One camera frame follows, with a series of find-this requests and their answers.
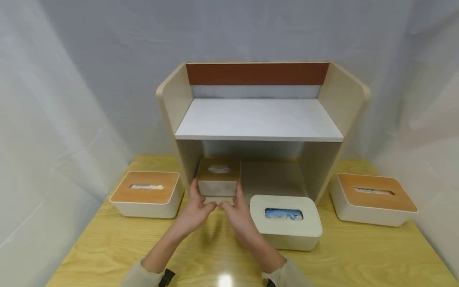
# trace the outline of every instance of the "white backdrop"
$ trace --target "white backdrop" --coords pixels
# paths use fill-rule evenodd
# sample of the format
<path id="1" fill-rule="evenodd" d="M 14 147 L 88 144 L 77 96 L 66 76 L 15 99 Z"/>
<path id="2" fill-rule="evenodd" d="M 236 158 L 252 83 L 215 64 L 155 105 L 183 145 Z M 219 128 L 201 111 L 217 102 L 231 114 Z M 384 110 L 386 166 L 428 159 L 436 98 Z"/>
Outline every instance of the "white backdrop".
<path id="1" fill-rule="evenodd" d="M 44 286 L 131 157 L 40 6 L 2 1 L 0 286 Z"/>
<path id="2" fill-rule="evenodd" d="M 459 278 L 459 2 L 441 4 L 414 6 L 365 152 L 404 186 L 418 227 Z"/>
<path id="3" fill-rule="evenodd" d="M 129 160 L 172 153 L 154 94 L 180 62 L 337 61 L 374 97 L 348 155 L 384 155 L 385 124 L 398 126 L 394 75 L 417 68 L 406 53 L 433 49 L 432 27 L 456 17 L 453 1 L 413 4 L 0 1 L 0 283 L 44 285 Z"/>

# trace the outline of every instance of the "wooden shelf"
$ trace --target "wooden shelf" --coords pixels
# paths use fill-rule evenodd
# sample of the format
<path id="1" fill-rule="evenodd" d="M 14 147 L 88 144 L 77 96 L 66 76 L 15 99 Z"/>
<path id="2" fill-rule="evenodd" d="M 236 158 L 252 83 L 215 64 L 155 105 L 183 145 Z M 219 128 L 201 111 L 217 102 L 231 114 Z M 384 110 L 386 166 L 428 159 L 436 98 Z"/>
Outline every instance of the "wooden shelf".
<path id="1" fill-rule="evenodd" d="M 343 136 L 317 99 L 193 99 L 177 140 L 325 141 Z"/>

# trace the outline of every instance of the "wooden lid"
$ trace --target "wooden lid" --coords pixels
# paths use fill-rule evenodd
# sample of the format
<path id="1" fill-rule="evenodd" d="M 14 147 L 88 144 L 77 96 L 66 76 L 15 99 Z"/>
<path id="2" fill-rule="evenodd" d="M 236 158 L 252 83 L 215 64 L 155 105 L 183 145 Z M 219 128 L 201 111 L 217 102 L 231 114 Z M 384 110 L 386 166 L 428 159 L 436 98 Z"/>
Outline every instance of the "wooden lid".
<path id="1" fill-rule="evenodd" d="M 416 205 L 391 177 L 338 174 L 347 202 L 355 206 L 417 212 Z"/>
<path id="2" fill-rule="evenodd" d="M 241 161 L 232 159 L 203 158 L 196 178 L 202 181 L 238 181 L 241 177 Z"/>
<path id="3" fill-rule="evenodd" d="M 166 204 L 178 181 L 176 172 L 130 171 L 110 202 Z"/>

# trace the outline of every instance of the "white lid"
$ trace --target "white lid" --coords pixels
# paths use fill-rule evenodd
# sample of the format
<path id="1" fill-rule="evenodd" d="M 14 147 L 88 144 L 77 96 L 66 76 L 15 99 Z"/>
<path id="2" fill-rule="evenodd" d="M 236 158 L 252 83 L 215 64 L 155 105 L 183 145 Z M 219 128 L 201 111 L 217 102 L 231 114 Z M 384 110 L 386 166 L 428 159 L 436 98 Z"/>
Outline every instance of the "white lid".
<path id="1" fill-rule="evenodd" d="M 265 216 L 265 209 L 297 209 L 303 220 L 273 219 Z M 254 195 L 250 200 L 250 215 L 262 234 L 320 237 L 322 224 L 315 203 L 308 197 Z"/>

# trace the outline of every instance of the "wet wipes box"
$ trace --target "wet wipes box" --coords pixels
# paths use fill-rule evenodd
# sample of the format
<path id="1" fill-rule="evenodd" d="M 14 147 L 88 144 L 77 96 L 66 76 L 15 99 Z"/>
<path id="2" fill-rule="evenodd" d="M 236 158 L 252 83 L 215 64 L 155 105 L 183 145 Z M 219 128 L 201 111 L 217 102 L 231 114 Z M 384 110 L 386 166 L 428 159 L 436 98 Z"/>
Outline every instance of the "wet wipes box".
<path id="1" fill-rule="evenodd" d="M 250 215 L 276 249 L 310 251 L 322 235 L 319 213 L 308 197 L 254 195 Z"/>
<path id="2" fill-rule="evenodd" d="M 241 179 L 241 161 L 203 158 L 196 176 L 203 196 L 233 197 Z"/>
<path id="3" fill-rule="evenodd" d="M 110 197 L 124 216 L 174 218 L 184 189 L 176 172 L 130 171 Z"/>
<path id="4" fill-rule="evenodd" d="M 400 226 L 418 212 L 391 177 L 339 173 L 330 191 L 341 220 Z"/>

